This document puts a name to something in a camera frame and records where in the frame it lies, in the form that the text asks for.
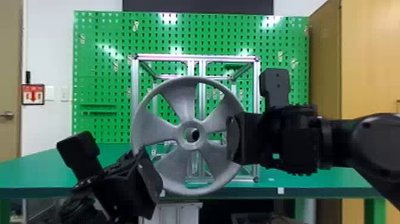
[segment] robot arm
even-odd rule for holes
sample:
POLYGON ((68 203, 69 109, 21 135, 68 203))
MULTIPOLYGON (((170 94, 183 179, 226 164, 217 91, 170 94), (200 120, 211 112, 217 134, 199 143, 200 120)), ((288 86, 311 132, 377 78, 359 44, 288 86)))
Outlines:
POLYGON ((61 207, 61 223, 126 223, 135 222, 138 216, 151 219, 163 181, 144 149, 136 155, 125 153, 104 169, 97 158, 99 148, 88 131, 60 141, 57 149, 78 180, 73 196, 61 207), (94 208, 93 198, 107 217, 94 208))
POLYGON ((227 120, 229 159, 293 175, 352 167, 400 209, 400 115, 323 119, 313 106, 288 105, 285 98, 276 96, 287 96, 288 88, 272 91, 271 86, 288 86, 288 80, 286 70, 266 70, 260 77, 261 95, 266 105, 278 106, 263 114, 240 113, 227 120))

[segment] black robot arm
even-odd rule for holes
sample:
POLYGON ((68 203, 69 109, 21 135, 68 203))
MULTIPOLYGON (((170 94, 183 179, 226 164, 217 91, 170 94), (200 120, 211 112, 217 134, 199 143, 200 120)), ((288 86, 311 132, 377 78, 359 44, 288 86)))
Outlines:
POLYGON ((288 105, 289 74, 268 69, 260 76, 263 114, 227 120, 228 158, 293 175, 352 167, 400 209, 400 116, 373 114, 327 120, 310 105, 288 105))

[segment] table leg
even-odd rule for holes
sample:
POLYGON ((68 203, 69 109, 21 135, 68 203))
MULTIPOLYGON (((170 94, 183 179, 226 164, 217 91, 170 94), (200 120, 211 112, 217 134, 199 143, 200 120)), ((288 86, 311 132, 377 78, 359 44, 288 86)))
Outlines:
POLYGON ((384 198, 364 200, 365 224, 386 223, 386 203, 384 198))
POLYGON ((0 200, 0 224, 10 223, 10 201, 0 200))
POLYGON ((295 219, 297 221, 315 224, 316 200, 297 198, 295 201, 295 219))

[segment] wheel rim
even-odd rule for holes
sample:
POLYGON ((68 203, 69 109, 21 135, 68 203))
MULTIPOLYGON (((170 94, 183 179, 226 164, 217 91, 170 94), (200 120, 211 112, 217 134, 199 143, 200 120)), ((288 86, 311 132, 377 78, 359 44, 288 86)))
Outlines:
POLYGON ((185 76, 166 81, 150 92, 139 104, 132 122, 131 145, 134 153, 146 145, 174 140, 177 148, 155 163, 162 177, 164 189, 180 195, 202 195, 216 191, 238 173, 240 165, 227 159, 227 148, 208 140, 210 133, 226 131, 226 119, 243 111, 238 99, 222 84, 204 77, 185 76), (224 98, 204 120, 195 118, 196 87, 199 83, 222 91, 224 98), (180 119, 173 125, 147 110, 147 105, 158 94, 171 105, 180 119), (197 130, 196 141, 184 138, 186 130, 197 130), (200 188, 187 188, 186 167, 190 155, 199 151, 206 161, 214 181, 200 188))

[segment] white box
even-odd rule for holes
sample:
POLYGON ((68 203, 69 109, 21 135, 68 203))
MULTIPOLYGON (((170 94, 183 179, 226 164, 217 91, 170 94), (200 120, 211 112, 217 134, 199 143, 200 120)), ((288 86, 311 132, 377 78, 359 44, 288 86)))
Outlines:
POLYGON ((199 210, 203 203, 160 203, 156 206, 153 218, 140 217, 140 224, 198 224, 199 210))

